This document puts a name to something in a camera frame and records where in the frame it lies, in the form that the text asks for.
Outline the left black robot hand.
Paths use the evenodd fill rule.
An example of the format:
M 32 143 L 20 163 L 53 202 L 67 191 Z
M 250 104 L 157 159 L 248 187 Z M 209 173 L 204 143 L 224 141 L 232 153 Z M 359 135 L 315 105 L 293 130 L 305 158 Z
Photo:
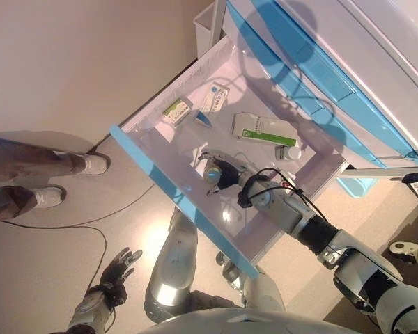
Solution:
M 123 305 L 127 300 L 125 281 L 134 272 L 134 263 L 143 255 L 142 250 L 124 248 L 102 272 L 99 286 L 103 288 L 110 309 Z

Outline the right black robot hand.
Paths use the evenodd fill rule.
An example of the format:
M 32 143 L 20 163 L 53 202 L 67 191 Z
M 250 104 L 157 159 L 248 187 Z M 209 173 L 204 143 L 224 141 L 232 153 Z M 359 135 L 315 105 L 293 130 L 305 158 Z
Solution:
M 198 160 L 206 161 L 203 179 L 210 185 L 208 197 L 238 184 L 240 175 L 247 170 L 245 162 L 220 150 L 203 149 Z

